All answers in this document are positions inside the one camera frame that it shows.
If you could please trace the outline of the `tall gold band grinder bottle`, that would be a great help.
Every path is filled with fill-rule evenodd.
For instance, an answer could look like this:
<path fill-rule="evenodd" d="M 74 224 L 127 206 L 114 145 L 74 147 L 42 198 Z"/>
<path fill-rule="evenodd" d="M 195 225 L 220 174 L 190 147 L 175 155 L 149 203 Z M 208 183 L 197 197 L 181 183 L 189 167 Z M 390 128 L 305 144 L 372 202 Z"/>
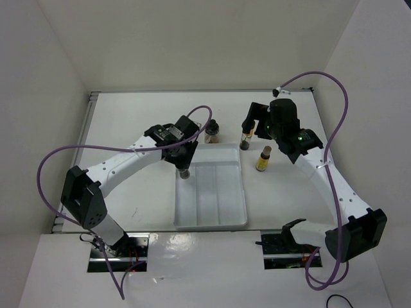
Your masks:
<path fill-rule="evenodd" d="M 246 151 L 250 146 L 250 141 L 254 132 L 255 121 L 244 121 L 241 127 L 242 133 L 240 140 L 240 149 Z"/>

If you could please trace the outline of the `black cap spice jar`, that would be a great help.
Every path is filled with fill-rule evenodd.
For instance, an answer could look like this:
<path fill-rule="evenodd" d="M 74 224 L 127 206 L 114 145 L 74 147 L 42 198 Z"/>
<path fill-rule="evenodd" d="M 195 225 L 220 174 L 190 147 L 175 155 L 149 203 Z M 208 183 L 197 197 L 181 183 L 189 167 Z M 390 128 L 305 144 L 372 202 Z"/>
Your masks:
<path fill-rule="evenodd" d="M 190 177 L 190 171 L 188 168 L 178 169 L 179 176 L 183 180 L 187 180 Z"/>

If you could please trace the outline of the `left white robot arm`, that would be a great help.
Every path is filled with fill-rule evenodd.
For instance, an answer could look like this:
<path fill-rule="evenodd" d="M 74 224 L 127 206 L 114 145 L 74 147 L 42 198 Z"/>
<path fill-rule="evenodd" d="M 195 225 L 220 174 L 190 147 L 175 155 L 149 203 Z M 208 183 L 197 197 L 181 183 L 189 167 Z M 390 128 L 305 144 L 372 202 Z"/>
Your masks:
<path fill-rule="evenodd" d="M 81 169 L 72 167 L 66 174 L 61 202 L 82 228 L 94 232 L 113 256 L 132 250 L 127 233 L 108 213 L 105 198 L 119 184 L 142 168 L 160 161 L 173 164 L 184 178 L 198 146 L 199 126 L 183 115 L 174 124 L 157 124 L 144 132 L 126 152 L 100 164 Z"/>

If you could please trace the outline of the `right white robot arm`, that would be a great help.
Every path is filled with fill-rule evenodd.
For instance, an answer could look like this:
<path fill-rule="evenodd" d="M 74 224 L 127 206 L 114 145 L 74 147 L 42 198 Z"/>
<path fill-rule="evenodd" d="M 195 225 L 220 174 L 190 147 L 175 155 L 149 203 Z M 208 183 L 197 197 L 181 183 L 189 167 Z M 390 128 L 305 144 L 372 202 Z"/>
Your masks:
<path fill-rule="evenodd" d="M 282 247 L 296 252 L 308 244 L 327 248 L 330 255 L 347 261 L 378 246 L 387 223 L 381 209 L 372 209 L 357 195 L 340 174 L 317 134 L 301 128 L 297 106 L 288 98 L 279 98 L 263 105 L 253 102 L 241 124 L 242 141 L 251 135 L 276 142 L 281 153 L 312 182 L 327 204 L 335 226 L 296 219 L 281 231 Z"/>

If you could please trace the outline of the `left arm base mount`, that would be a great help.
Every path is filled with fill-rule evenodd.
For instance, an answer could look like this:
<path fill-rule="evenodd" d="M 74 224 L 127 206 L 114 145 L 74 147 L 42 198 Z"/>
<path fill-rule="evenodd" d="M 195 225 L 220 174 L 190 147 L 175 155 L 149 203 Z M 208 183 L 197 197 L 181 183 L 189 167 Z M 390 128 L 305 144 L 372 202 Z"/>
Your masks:
<path fill-rule="evenodd" d="M 129 233 L 130 244 L 121 252 L 116 253 L 109 247 L 106 247 L 106 254 L 114 273 L 125 272 L 146 272 L 147 256 L 149 245 L 149 233 Z M 97 240 L 88 233 L 82 233 L 79 240 L 91 245 L 88 273 L 105 273 L 109 269 L 105 262 L 104 254 L 99 249 Z"/>

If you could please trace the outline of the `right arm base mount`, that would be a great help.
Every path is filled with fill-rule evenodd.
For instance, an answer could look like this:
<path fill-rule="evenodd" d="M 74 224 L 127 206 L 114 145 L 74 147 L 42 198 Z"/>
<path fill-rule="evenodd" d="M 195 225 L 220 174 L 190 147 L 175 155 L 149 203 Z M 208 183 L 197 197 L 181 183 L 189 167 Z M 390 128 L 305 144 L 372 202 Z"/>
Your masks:
<path fill-rule="evenodd" d="M 263 264 L 267 270 L 304 269 L 305 264 L 317 249 L 307 244 L 287 246 L 278 231 L 262 232 L 255 242 L 263 252 Z"/>

